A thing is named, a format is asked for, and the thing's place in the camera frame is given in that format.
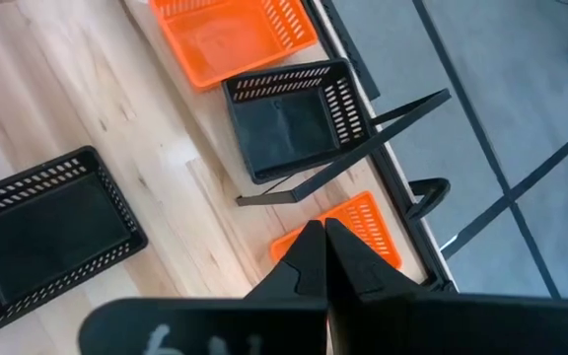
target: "orange shopping basket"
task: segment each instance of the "orange shopping basket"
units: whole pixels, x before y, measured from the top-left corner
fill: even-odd
[[[317,42],[300,0],[150,0],[199,91]]]
[[[402,266],[400,255],[395,249],[390,231],[372,193],[365,191],[354,198],[332,208],[315,218],[325,222],[326,218],[336,218],[345,227],[357,235],[365,244],[396,269]],[[271,259],[279,261],[302,233],[298,228],[271,245]]]

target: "wood grain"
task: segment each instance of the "wood grain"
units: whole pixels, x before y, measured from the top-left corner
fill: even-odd
[[[134,6],[138,17],[148,14],[138,0]],[[274,239],[366,189],[381,203],[401,271],[424,280],[368,162],[299,204],[238,207],[240,170],[220,155],[232,138],[212,141],[202,124],[208,116],[226,124],[220,93],[185,93],[151,42],[115,0],[0,4],[0,179],[91,144],[150,239],[144,251],[1,329],[0,354],[77,353],[84,317],[117,298],[241,297],[272,268]],[[320,58],[316,48],[302,55]]]

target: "wooden countertop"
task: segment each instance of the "wooden countertop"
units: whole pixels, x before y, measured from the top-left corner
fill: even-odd
[[[274,239],[363,190],[381,205],[401,271],[424,280],[367,161],[298,204],[238,207],[234,198],[255,187],[244,182],[231,138],[211,128],[226,121],[220,93],[192,93],[151,35],[147,5],[124,1],[0,4],[0,179],[91,144],[150,239],[145,250],[2,328],[0,354],[78,353],[84,317],[117,298],[241,297],[272,268]],[[296,58],[289,60],[324,53],[316,46]]]

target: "black basket handle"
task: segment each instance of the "black basket handle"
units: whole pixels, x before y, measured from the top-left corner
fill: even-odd
[[[409,187],[416,196],[424,196],[406,211],[406,218],[417,221],[437,207],[451,190],[451,183],[441,177],[410,181]]]
[[[257,196],[241,196],[236,199],[236,202],[239,206],[297,203],[322,188],[332,179],[338,177],[341,173],[348,170],[374,150],[382,147],[385,142],[395,137],[411,124],[415,123],[450,98],[451,93],[448,89],[444,89],[413,103],[381,114],[380,116],[372,119],[370,124],[378,125],[399,117],[401,117],[401,119],[382,131],[374,134],[372,138],[354,148],[350,153],[338,158],[325,169],[302,182],[297,187],[279,192],[267,193],[268,191],[266,191],[265,193]]]

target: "plastic basket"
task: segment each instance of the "plastic basket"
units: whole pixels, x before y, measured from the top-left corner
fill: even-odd
[[[315,219],[325,223],[326,218],[338,219],[389,265],[396,269],[402,266],[400,254],[393,244],[390,231],[371,192],[360,193]],[[298,228],[273,242],[270,250],[271,259],[276,262],[279,261],[297,240],[303,229],[304,227]]]
[[[224,88],[255,183],[326,164],[371,136],[345,59],[247,73]]]
[[[317,42],[299,0],[151,0],[175,57],[197,90]]]
[[[91,147],[1,180],[0,327],[146,244]]]

